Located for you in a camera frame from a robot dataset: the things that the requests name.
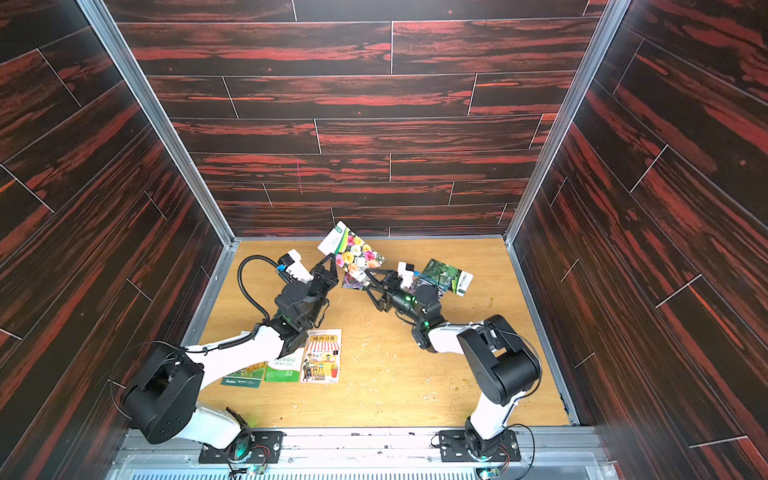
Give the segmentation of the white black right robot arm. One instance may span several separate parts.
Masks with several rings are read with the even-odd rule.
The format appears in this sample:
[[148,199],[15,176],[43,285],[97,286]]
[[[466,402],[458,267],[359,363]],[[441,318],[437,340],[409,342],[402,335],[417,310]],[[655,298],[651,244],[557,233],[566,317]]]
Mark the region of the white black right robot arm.
[[461,447],[478,461],[498,451],[514,453],[504,440],[507,420],[519,401],[532,394],[542,377],[535,349],[504,317],[493,315],[479,323],[452,324],[441,314],[438,288],[430,283],[415,291],[402,287],[395,270],[370,269],[365,291],[379,311],[394,311],[411,326],[416,344],[431,353],[462,354],[481,390],[474,412],[465,422]]

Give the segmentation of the mixed ranunculus seed packet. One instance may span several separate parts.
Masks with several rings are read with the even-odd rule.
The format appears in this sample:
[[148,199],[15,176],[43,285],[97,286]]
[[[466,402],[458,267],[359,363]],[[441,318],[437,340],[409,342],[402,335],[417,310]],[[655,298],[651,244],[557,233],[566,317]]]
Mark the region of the mixed ranunculus seed packet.
[[370,283],[366,271],[378,269],[385,262],[381,253],[341,221],[320,242],[318,250],[324,255],[331,255],[336,265],[345,272],[345,288],[364,289]]

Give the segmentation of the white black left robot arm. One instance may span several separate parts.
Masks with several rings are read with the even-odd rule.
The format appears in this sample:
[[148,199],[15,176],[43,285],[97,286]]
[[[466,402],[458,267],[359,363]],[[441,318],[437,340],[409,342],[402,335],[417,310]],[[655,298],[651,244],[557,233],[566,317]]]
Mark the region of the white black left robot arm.
[[239,414],[204,406],[199,393],[238,370],[296,351],[322,323],[328,293],[339,282],[331,254],[311,270],[296,251],[271,265],[285,283],[275,299],[275,314],[265,314],[252,330],[218,343],[181,347],[160,342],[127,382],[118,405],[149,443],[192,440],[234,463],[264,451]]

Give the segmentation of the cartoon shop seed packet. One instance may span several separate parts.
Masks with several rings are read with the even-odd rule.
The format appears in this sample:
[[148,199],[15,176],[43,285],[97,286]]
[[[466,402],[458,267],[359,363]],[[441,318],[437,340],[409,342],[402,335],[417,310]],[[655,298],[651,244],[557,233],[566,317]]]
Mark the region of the cartoon shop seed packet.
[[340,380],[341,329],[309,332],[301,364],[301,383],[334,384]]

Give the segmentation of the magenta flower green seed packet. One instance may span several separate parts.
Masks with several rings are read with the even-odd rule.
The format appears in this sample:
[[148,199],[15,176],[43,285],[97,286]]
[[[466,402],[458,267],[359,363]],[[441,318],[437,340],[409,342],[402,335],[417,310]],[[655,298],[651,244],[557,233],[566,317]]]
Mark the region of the magenta flower green seed packet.
[[269,383],[297,383],[302,372],[302,349],[283,358],[273,359],[267,363],[264,381]]

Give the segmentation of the yellow marigold seed packet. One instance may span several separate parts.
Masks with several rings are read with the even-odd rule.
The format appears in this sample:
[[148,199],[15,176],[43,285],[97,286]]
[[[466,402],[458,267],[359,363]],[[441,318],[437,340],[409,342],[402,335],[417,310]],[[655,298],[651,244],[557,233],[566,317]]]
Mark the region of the yellow marigold seed packet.
[[257,389],[263,381],[267,366],[268,364],[266,362],[261,362],[237,370],[224,376],[221,380],[221,384],[225,386]]

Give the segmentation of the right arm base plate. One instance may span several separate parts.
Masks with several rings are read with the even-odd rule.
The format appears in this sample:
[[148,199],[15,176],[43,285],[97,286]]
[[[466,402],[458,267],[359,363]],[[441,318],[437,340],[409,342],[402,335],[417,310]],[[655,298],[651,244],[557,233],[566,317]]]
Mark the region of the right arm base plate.
[[450,429],[437,433],[437,443],[444,463],[519,462],[521,453],[515,433],[505,429],[491,439],[482,439],[469,430]]

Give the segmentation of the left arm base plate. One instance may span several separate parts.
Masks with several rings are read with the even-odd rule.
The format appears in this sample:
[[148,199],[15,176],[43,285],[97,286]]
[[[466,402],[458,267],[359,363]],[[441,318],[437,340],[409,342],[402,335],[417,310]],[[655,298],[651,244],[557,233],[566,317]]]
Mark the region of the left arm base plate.
[[225,449],[204,444],[198,462],[211,465],[276,464],[284,436],[285,433],[279,430],[253,430],[239,434]]

